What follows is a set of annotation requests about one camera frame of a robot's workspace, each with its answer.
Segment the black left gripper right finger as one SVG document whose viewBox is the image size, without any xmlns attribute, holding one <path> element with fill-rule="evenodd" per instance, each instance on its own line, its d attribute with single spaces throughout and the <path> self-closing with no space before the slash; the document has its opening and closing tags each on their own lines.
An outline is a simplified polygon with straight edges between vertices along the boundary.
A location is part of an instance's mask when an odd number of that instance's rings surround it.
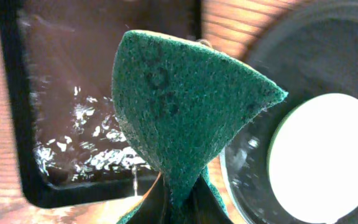
<svg viewBox="0 0 358 224">
<path fill-rule="evenodd" d="M 202 176 L 191 191 L 191 212 L 194 224 L 232 224 Z"/>
</svg>

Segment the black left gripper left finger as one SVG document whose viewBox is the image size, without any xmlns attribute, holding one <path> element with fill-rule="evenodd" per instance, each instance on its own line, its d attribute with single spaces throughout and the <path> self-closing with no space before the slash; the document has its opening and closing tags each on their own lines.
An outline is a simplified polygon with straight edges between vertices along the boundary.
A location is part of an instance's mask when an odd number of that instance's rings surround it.
<svg viewBox="0 0 358 224">
<path fill-rule="evenodd" d="M 139 209 L 129 219 L 129 224 L 169 224 L 170 188 L 159 174 L 153 186 L 144 195 Z"/>
</svg>

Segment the green and yellow sponge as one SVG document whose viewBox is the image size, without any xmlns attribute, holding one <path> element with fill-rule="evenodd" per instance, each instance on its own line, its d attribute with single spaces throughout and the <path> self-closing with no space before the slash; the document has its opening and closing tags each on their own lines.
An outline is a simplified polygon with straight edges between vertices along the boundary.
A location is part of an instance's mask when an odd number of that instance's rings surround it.
<svg viewBox="0 0 358 224">
<path fill-rule="evenodd" d="M 117 48 L 112 99 L 130 147 L 170 188 L 170 223 L 191 222 L 199 176 L 227 215 L 208 163 L 287 92 L 247 64 L 201 42 L 129 30 Z"/>
</svg>

